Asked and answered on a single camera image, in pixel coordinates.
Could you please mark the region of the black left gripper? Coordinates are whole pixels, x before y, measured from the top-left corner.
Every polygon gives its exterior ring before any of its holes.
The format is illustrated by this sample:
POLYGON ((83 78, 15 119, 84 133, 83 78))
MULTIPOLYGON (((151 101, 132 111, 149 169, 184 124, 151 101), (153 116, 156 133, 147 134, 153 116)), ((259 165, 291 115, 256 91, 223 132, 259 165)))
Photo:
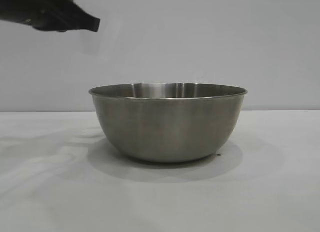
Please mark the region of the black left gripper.
POLYGON ((68 27, 98 32, 101 21, 85 12, 74 0, 0 0, 0 19, 39 31, 58 32, 66 32, 68 27), (63 22, 54 16, 59 5, 63 22))

